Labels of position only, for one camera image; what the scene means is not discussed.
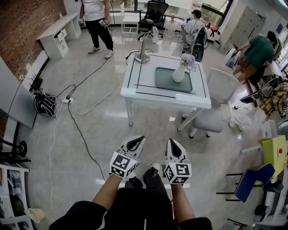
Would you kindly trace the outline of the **black wheeled frame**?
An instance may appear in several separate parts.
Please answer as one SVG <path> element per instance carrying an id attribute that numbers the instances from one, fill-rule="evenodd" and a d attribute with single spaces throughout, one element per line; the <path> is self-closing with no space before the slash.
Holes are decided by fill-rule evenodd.
<path id="1" fill-rule="evenodd" d="M 13 138 L 13 143 L 0 138 L 0 143 L 4 143 L 12 147 L 12 150 L 10 152 L 0 151 L 0 164 L 2 163 L 18 164 L 18 163 L 31 162 L 31 160 L 24 158 L 27 154 L 26 142 L 21 141 L 19 145 L 17 145 L 17 137 L 18 137 L 19 128 L 20 128 L 20 123 L 17 122 L 15 133 L 14 133 L 14 138 Z"/>

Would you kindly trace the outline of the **person's right forearm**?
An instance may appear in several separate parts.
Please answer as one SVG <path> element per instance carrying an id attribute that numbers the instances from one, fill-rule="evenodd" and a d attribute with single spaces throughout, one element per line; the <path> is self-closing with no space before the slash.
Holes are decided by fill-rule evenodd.
<path id="1" fill-rule="evenodd" d="M 194 211 L 187 199 L 181 184 L 171 184 L 173 213 L 175 221 L 180 224 L 186 220 L 195 218 Z"/>

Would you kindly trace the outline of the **white square table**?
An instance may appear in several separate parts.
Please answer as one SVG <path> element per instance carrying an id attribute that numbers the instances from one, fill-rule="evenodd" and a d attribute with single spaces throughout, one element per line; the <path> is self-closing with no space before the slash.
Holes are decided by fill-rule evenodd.
<path id="1" fill-rule="evenodd" d="M 185 111 L 192 111 L 191 115 L 181 123 L 177 130 L 186 127 L 205 109 L 211 109 L 212 103 L 207 86 L 204 69 L 201 63 L 187 70 L 190 74 L 192 91 L 189 93 L 161 89 L 156 87 L 156 68 L 176 69 L 181 58 L 164 54 L 151 53 L 147 63 L 138 63 L 132 54 L 128 61 L 125 78 L 121 89 L 121 96 L 126 101 L 128 124 L 133 125 L 132 103 L 145 103 L 157 106 L 173 107 Z"/>

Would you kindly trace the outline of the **person's left forearm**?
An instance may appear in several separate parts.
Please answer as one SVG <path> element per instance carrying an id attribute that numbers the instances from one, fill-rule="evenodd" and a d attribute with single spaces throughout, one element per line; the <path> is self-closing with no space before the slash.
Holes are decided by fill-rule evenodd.
<path id="1" fill-rule="evenodd" d="M 113 205 L 121 181 L 121 177 L 114 174 L 111 175 L 103 184 L 92 202 L 109 210 Z"/>

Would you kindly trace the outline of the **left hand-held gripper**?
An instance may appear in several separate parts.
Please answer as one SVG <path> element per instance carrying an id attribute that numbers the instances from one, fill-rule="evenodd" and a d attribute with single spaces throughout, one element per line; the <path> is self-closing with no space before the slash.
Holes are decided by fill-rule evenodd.
<path id="1" fill-rule="evenodd" d="M 145 144 L 145 136 L 132 136 L 125 139 L 121 148 L 125 153 L 128 153 L 132 158 L 126 157 L 120 153 L 114 152 L 110 161 L 110 173 L 121 178 L 126 178 L 130 175 L 137 166 L 137 161 L 141 155 Z"/>

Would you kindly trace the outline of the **white swivel chair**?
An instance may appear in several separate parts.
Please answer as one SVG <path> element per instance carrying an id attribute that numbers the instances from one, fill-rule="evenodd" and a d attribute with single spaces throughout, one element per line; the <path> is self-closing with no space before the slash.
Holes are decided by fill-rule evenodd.
<path id="1" fill-rule="evenodd" d="M 239 81 L 232 75 L 212 68 L 207 77 L 211 108 L 195 109 L 189 114 L 183 114 L 183 124 L 192 124 L 192 131 L 189 135 L 193 138 L 198 130 L 206 132 L 210 137 L 211 133 L 221 133 L 224 128 L 224 113 L 222 105 L 230 105 L 230 100 L 234 95 Z"/>

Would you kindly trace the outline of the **grey-green tray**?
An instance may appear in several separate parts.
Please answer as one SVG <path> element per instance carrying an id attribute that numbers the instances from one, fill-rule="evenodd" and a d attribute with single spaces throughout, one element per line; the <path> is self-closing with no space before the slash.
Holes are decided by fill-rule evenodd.
<path id="1" fill-rule="evenodd" d="M 181 82 L 176 82 L 173 80 L 173 73 L 183 75 Z M 193 90 L 190 74 L 184 69 L 170 69 L 164 67 L 156 68 L 155 85 L 157 88 L 174 90 L 177 92 L 190 93 Z"/>

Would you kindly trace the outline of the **person's black clothing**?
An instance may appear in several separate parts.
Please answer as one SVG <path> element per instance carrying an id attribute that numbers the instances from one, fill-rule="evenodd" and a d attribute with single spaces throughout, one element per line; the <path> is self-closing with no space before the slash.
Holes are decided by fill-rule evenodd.
<path id="1" fill-rule="evenodd" d="M 212 230 L 206 217 L 177 224 L 167 196 L 147 189 L 121 188 L 110 209 L 79 201 L 49 230 Z"/>

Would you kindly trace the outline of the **white frame chair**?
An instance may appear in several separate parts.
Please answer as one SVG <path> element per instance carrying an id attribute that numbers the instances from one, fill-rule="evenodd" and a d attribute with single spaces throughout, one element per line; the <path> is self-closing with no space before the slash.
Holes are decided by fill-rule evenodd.
<path id="1" fill-rule="evenodd" d="M 139 32 L 139 25 L 138 16 L 126 15 L 125 13 L 125 4 L 124 2 L 120 5 L 120 13 L 121 13 L 121 35 L 128 36 L 128 35 L 138 35 Z"/>

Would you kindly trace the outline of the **white vase with flowers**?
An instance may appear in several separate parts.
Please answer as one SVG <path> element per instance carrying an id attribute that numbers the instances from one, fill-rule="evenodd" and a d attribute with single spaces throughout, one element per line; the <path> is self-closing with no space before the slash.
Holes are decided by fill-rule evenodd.
<path id="1" fill-rule="evenodd" d="M 189 67 L 195 67 L 195 57 L 192 54 L 183 53 L 178 68 L 173 72 L 173 80 L 177 83 L 182 82 L 185 77 L 185 69 Z"/>

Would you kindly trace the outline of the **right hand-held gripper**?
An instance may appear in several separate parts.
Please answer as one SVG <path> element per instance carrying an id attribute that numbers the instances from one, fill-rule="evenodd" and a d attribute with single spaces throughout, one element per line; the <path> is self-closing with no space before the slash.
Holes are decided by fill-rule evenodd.
<path id="1" fill-rule="evenodd" d="M 186 150 L 176 140 L 169 138 L 165 150 L 163 176 L 170 184 L 184 184 L 192 176 L 191 162 L 187 159 Z"/>

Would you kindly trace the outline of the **yellow-green box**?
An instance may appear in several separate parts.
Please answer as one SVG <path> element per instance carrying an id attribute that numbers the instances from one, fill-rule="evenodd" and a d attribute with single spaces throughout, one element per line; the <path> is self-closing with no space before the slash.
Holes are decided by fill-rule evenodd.
<path id="1" fill-rule="evenodd" d="M 258 143 L 264 152 L 264 164 L 271 163 L 275 169 L 274 179 L 287 167 L 287 143 L 284 135 L 274 138 L 260 138 Z"/>

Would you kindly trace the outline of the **beige cup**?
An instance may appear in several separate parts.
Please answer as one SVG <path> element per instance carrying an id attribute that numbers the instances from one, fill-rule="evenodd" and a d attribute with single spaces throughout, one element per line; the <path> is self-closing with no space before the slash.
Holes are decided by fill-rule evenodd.
<path id="1" fill-rule="evenodd" d="M 29 208 L 28 214 L 35 223 L 40 223 L 45 219 L 45 213 L 41 208 Z"/>

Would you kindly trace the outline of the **yellow plaid cloth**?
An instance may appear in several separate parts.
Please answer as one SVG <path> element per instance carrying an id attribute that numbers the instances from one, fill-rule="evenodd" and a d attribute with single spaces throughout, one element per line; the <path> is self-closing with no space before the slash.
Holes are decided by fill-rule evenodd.
<path id="1" fill-rule="evenodd" d="M 277 111 L 282 119 L 286 118 L 283 106 L 288 97 L 288 83 L 282 82 L 272 91 L 268 98 L 261 99 L 260 108 L 270 117 Z"/>

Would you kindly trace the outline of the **black office chair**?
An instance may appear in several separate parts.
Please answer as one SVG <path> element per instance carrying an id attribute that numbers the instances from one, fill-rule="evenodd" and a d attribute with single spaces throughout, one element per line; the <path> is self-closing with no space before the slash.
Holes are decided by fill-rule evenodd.
<path id="1" fill-rule="evenodd" d="M 141 32 L 148 32 L 152 27 L 156 27 L 158 30 L 164 31 L 164 23 L 166 20 L 165 12 L 168 9 L 169 4 L 165 0 L 149 0 L 147 2 L 147 11 L 144 18 L 141 18 L 142 9 L 138 9 L 139 21 L 138 21 L 138 34 Z"/>

